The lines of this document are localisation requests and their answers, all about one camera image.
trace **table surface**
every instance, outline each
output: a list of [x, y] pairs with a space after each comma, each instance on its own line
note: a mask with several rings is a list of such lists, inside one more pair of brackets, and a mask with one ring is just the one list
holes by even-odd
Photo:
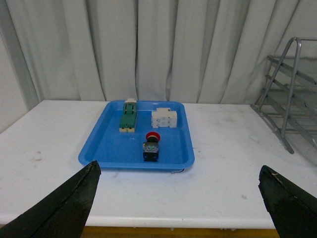
[[[42, 101], [0, 135], [0, 224], [83, 166], [107, 102]], [[181, 173], [102, 170], [87, 226], [274, 229], [258, 189], [268, 165], [317, 196], [317, 150], [289, 154], [248, 105], [184, 104], [195, 162]]]

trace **white curtain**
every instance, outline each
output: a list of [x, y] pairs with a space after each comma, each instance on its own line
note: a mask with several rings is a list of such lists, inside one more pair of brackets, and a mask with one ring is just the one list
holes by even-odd
[[[249, 104], [315, 0], [7, 0], [39, 100]], [[317, 56], [314, 46], [303, 54]]]

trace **plastic tray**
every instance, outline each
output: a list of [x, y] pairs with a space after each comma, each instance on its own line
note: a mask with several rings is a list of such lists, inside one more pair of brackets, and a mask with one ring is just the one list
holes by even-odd
[[[178, 102], [137, 101], [135, 132], [119, 132], [124, 101], [107, 104], [82, 148], [78, 160], [87, 165], [97, 160], [104, 169], [179, 171], [194, 163], [184, 106]], [[177, 111], [177, 127], [152, 128], [151, 112], [157, 108]], [[150, 131], [160, 134], [157, 162], [143, 161], [143, 142]]]

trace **floor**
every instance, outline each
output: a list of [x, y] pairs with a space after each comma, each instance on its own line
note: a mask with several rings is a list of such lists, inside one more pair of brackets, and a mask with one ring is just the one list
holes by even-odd
[[85, 227], [81, 238], [278, 238], [276, 230]]

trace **wire rack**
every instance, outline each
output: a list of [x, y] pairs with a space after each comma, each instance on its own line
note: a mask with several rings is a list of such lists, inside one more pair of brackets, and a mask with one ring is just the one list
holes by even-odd
[[[300, 57], [302, 42], [317, 42], [317, 38], [290, 39], [282, 56], [268, 56], [270, 70], [266, 75], [266, 86], [251, 108], [267, 120], [275, 135], [289, 153], [294, 150], [287, 140], [288, 133], [301, 134], [317, 148], [317, 58]], [[290, 46], [296, 42], [294, 57], [286, 57]], [[276, 98], [283, 95], [284, 100]]]

